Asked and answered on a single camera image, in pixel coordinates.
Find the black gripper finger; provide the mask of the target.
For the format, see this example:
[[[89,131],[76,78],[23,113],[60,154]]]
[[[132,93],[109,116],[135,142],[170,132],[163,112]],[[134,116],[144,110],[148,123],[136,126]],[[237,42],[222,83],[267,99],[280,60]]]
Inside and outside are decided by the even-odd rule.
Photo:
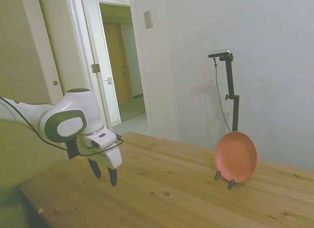
[[[112,187],[115,187],[117,185],[118,181],[118,175],[117,175],[117,169],[112,169],[107,167],[108,173],[109,173],[109,179]]]
[[[94,173],[94,175],[99,179],[102,176],[101,170],[96,161],[88,158],[89,165]]]

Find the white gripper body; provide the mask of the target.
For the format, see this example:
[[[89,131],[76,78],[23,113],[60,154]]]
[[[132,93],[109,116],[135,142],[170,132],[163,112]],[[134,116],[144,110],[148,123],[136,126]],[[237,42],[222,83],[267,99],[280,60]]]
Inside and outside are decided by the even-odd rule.
[[[89,149],[86,154],[91,154],[88,159],[94,160],[97,163],[106,165],[110,169],[118,168],[122,163],[122,156],[119,146],[123,143],[122,139],[116,140],[106,148]]]

